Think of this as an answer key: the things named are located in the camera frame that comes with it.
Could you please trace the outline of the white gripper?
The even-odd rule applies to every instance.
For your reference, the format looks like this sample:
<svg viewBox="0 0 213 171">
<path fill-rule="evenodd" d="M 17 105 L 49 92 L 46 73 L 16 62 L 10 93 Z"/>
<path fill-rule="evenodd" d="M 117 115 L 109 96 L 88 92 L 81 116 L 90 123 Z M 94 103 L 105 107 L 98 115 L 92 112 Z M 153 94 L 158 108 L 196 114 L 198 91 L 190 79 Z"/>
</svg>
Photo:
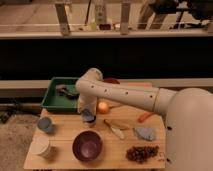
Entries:
<svg viewBox="0 0 213 171">
<path fill-rule="evenodd" d="M 78 105 L 77 105 L 77 111 L 81 113 L 84 109 L 89 110 L 93 115 L 96 114 L 96 106 L 97 106 L 97 99 L 90 97 L 85 98 L 80 96 L 78 98 Z"/>
</svg>

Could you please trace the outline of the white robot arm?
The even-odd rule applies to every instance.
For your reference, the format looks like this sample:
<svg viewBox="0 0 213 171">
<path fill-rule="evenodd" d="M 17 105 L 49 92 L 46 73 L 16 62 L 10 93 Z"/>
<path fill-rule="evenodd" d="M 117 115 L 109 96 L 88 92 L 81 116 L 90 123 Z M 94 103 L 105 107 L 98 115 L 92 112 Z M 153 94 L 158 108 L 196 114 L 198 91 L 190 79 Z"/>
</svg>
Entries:
<svg viewBox="0 0 213 171">
<path fill-rule="evenodd" d="M 201 88 L 174 91 L 103 81 L 91 68 L 75 88 L 78 109 L 94 110 L 99 98 L 120 102 L 166 117 L 165 171 L 213 171 L 213 93 Z"/>
</svg>

